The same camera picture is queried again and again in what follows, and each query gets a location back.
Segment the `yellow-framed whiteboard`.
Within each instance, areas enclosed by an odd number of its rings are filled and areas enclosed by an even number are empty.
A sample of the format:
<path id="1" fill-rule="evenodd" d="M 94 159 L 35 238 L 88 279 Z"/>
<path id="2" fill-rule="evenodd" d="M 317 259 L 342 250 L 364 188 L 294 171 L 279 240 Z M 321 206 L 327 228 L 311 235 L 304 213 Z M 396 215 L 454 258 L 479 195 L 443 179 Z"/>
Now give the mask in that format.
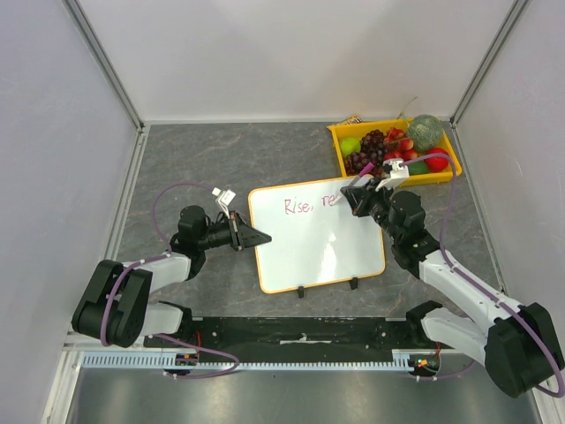
<path id="1" fill-rule="evenodd" d="M 255 248 L 267 294 L 378 276 L 386 268 L 382 230 L 355 217 L 339 189 L 352 177 L 258 188 L 248 195 L 251 225 L 271 237 Z"/>

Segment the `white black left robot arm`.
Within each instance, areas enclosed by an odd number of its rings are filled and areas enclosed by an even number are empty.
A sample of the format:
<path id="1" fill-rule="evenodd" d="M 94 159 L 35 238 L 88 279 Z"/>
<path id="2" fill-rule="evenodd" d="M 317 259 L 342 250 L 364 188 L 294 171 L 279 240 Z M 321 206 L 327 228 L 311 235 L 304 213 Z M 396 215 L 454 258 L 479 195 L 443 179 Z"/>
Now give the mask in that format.
<path id="1" fill-rule="evenodd" d="M 272 237 L 253 228 L 237 212 L 220 213 L 213 222 L 200 206 L 181 210 L 171 251 L 134 262 L 100 261 L 72 316 L 72 329 L 102 345 L 129 347 L 156 333 L 172 335 L 183 321 L 182 307 L 149 304 L 152 292 L 195 278 L 206 251 L 229 246 L 234 251 L 261 246 Z"/>

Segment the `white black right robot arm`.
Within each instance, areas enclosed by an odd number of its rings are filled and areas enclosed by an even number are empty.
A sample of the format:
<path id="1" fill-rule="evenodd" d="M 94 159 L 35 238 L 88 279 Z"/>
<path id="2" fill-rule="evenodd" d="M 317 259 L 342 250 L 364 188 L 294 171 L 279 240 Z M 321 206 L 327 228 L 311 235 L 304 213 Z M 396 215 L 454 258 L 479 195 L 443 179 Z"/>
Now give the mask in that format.
<path id="1" fill-rule="evenodd" d="M 354 216 L 371 217 L 389 235 L 402 269 L 463 310 L 457 316 L 433 302 L 418 307 L 418 326 L 428 339 L 482 365 L 512 398 L 531 389 L 563 397 L 564 358 L 545 308 L 538 303 L 525 306 L 496 291 L 456 261 L 426 229 L 426 212 L 415 193 L 395 192 L 378 179 L 345 186 L 340 193 Z"/>

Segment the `green apple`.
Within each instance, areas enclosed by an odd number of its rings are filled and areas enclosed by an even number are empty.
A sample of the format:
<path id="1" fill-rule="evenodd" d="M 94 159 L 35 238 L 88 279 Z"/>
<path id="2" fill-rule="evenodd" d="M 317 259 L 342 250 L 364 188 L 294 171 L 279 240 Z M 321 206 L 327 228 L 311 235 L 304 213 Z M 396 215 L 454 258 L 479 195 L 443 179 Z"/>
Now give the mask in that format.
<path id="1" fill-rule="evenodd" d="M 343 157 L 361 150 L 361 139 L 356 137 L 346 137 L 339 140 L 339 148 Z"/>

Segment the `dark purple grape bunch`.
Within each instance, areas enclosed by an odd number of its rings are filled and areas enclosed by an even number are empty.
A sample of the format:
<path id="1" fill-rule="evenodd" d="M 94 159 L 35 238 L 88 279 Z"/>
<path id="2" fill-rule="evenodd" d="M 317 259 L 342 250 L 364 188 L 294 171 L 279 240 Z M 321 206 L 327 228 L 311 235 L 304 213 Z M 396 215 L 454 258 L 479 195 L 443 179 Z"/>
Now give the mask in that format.
<path id="1" fill-rule="evenodd" d="M 344 166 L 348 176 L 357 175 L 369 163 L 373 169 L 369 171 L 372 176 L 379 176 L 382 173 L 382 164 L 385 154 L 381 151 L 371 151 L 369 153 L 354 152 L 344 159 Z"/>

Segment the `yellow snack packet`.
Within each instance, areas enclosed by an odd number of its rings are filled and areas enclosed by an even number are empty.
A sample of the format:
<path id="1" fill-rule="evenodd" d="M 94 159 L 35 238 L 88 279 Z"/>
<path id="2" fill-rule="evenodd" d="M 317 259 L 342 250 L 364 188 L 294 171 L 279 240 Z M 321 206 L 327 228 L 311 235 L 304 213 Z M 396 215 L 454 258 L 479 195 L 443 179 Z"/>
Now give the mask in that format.
<path id="1" fill-rule="evenodd" d="M 356 124 L 361 124 L 363 122 L 364 122 L 364 120 L 360 116 L 353 115 L 353 116 L 349 116 L 349 117 L 345 118 L 344 120 L 340 121 L 338 123 L 338 125 L 356 125 Z"/>

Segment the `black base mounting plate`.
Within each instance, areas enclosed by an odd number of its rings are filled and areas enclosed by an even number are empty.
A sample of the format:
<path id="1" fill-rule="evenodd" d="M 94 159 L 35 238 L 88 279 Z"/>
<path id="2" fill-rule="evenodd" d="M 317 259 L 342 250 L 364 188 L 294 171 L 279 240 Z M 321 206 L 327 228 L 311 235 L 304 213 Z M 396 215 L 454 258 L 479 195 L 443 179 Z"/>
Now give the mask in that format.
<path id="1" fill-rule="evenodd" d="M 381 317 L 193 317 L 171 336 L 245 360 L 378 359 L 436 347 L 409 321 Z"/>

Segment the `yellow plastic fruit tray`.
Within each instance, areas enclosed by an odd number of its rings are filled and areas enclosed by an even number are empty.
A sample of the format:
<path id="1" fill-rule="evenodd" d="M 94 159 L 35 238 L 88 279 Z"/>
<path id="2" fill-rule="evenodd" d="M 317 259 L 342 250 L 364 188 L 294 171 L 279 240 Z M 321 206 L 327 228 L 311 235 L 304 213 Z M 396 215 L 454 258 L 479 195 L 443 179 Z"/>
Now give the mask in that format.
<path id="1" fill-rule="evenodd" d="M 342 156 L 340 141 L 345 138 L 355 137 L 360 139 L 362 136 L 366 135 L 371 130 L 380 130 L 385 132 L 391 127 L 402 129 L 404 131 L 408 128 L 408 123 L 412 121 L 411 118 L 408 119 L 389 119 L 380 121 L 364 121 L 357 122 L 353 124 L 344 125 L 328 125 L 327 129 L 330 131 L 332 140 L 334 143 L 335 153 L 337 156 L 337 161 L 339 165 L 339 170 L 342 177 L 347 177 L 345 162 Z M 456 156 L 455 150 L 448 139 L 448 136 L 444 130 L 442 123 L 440 123 L 440 128 L 442 130 L 442 138 L 438 143 L 438 148 L 442 148 L 447 151 L 451 157 L 453 164 L 455 165 L 456 175 L 460 176 L 463 172 L 463 168 Z M 401 184 L 401 187 L 407 186 L 420 186 L 436 183 L 448 182 L 453 177 L 453 171 L 451 166 L 448 166 L 442 172 L 431 172 L 416 176 L 410 176 L 406 181 Z"/>

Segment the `green netted melon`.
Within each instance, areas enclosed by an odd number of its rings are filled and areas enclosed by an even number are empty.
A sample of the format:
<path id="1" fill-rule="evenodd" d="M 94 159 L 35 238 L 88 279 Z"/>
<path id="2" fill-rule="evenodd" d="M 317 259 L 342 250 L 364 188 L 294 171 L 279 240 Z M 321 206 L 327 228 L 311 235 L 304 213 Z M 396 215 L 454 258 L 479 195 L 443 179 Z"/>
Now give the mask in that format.
<path id="1" fill-rule="evenodd" d="M 425 153 L 439 145 L 443 128 L 437 117 L 423 114 L 411 120 L 406 134 L 414 142 L 416 151 Z"/>

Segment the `green mango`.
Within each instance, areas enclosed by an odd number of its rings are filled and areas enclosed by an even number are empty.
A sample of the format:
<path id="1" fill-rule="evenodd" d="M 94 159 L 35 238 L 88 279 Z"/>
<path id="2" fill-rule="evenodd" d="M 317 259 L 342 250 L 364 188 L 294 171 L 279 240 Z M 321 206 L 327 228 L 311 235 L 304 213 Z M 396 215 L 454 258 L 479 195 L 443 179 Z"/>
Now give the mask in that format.
<path id="1" fill-rule="evenodd" d="M 408 165 L 410 176 L 425 175 L 430 172 L 428 166 L 424 161 L 418 161 Z"/>

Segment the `red apple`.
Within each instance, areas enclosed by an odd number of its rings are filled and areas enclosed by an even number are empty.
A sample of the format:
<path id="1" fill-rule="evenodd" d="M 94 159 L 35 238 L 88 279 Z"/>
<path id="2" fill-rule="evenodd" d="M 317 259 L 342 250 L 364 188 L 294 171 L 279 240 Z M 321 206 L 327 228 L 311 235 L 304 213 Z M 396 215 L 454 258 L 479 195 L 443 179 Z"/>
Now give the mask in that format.
<path id="1" fill-rule="evenodd" d="M 429 158 L 424 160 L 432 173 L 443 172 L 449 166 L 448 152 L 442 148 L 432 148 L 427 153 Z"/>

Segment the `white purple marker pen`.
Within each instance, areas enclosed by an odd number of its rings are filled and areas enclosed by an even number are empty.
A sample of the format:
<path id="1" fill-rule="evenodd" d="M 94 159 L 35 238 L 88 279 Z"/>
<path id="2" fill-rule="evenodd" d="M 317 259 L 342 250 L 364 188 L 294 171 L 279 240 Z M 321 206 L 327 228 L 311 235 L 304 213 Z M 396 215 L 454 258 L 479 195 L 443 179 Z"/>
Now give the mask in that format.
<path id="1" fill-rule="evenodd" d="M 343 186 L 339 189 L 338 194 L 335 197 L 334 203 L 337 203 L 345 194 L 345 189 L 346 188 L 351 188 L 353 186 L 356 185 L 356 183 L 365 175 L 369 174 L 372 170 L 374 169 L 374 164 L 369 162 L 358 174 L 356 177 L 354 177 L 354 179 L 351 180 L 351 182 L 346 185 Z"/>

